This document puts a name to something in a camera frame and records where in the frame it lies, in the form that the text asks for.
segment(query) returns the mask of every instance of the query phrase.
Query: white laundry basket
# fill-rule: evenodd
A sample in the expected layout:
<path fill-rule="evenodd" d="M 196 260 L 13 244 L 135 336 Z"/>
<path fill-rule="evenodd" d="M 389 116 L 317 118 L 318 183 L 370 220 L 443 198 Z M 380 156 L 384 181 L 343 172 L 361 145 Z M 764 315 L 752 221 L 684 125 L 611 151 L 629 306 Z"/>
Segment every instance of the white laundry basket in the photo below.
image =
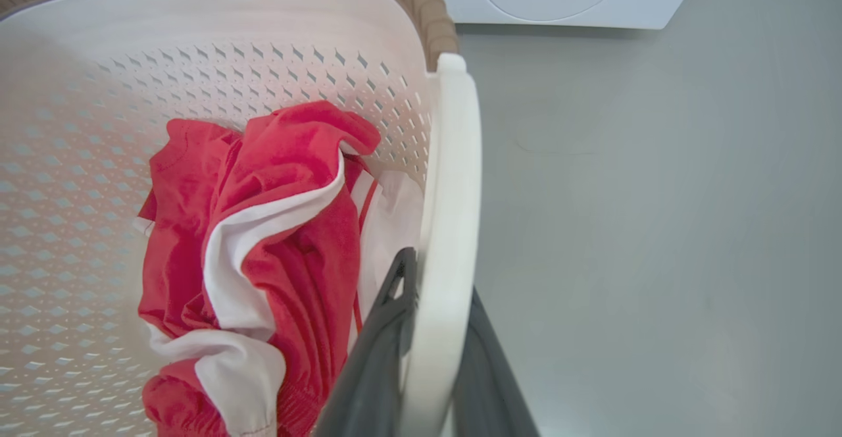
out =
<path fill-rule="evenodd" d="M 0 0 L 0 431 L 145 434 L 161 365 L 130 228 L 172 117 L 243 126 L 326 99 L 425 191 L 403 434 L 440 428 L 471 302 L 476 90 L 442 0 Z"/>

